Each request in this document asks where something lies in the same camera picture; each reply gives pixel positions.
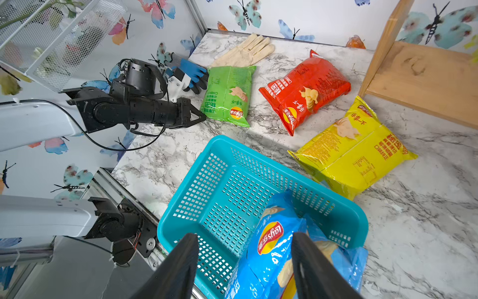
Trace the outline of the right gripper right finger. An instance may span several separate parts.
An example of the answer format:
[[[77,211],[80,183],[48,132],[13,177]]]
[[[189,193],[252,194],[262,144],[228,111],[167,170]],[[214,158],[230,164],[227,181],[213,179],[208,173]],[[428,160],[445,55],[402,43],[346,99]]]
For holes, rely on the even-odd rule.
[[[309,236],[295,232],[292,241],[293,299],[360,299],[364,249],[344,251],[345,261],[333,265]]]

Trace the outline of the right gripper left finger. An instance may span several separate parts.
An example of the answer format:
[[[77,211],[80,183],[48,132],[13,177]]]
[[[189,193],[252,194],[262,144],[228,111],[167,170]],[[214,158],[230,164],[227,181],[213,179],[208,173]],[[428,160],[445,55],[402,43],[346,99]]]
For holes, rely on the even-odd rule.
[[[134,299],[189,299],[192,296],[198,236],[186,234],[161,263],[152,277],[132,296]]]

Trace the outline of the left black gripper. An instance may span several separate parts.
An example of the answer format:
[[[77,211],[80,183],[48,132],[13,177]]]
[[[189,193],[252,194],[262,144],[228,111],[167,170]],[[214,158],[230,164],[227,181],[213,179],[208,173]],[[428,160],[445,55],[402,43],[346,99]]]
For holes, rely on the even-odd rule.
[[[206,121],[206,115],[188,98],[176,102],[136,98],[129,105],[130,123],[149,123],[166,128],[187,128]]]

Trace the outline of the green chips bag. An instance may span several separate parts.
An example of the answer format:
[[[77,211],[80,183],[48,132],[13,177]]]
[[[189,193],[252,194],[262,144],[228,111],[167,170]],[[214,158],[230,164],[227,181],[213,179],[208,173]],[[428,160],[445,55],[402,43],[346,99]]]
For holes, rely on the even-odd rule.
[[[208,86],[200,111],[207,118],[248,128],[250,124],[246,118],[255,71],[255,66],[209,69]]]

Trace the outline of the light blue chips bag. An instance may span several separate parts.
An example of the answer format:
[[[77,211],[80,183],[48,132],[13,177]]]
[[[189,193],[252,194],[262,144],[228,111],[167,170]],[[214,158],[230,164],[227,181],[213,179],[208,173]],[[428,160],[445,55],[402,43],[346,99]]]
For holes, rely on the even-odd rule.
[[[363,272],[368,259],[368,251],[363,247],[345,249],[329,240],[322,230],[309,217],[298,218],[280,215],[276,220],[285,221],[285,245],[280,247],[281,262],[277,265],[275,279],[271,280],[269,299],[296,299],[296,287],[293,279],[293,261],[291,253],[292,234],[305,232],[314,245],[325,255],[342,278],[357,292],[360,292]]]

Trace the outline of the dark blue Lay's chips bag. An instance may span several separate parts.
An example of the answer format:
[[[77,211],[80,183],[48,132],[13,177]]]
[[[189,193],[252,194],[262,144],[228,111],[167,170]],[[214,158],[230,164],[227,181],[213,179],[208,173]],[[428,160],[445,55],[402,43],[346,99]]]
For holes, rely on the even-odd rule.
[[[306,220],[293,208],[293,192],[275,194],[239,259],[227,299],[280,299],[293,276],[292,241],[306,232]]]

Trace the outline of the red chips bag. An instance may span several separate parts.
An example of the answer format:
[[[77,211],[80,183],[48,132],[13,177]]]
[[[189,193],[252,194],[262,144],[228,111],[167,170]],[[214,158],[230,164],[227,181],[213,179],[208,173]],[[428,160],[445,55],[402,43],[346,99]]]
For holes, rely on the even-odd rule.
[[[351,91],[351,83],[314,50],[286,76],[259,88],[290,136],[309,116]]]

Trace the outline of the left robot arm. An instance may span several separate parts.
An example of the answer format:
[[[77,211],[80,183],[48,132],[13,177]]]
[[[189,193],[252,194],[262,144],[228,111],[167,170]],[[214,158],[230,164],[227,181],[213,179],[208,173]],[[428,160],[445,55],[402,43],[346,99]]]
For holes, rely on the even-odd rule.
[[[106,78],[106,87],[85,85],[63,90],[64,104],[42,99],[1,103],[1,151],[123,125],[141,135],[141,124],[189,128],[206,116],[181,92],[206,90],[206,68],[187,59],[162,71],[138,59],[123,59]]]

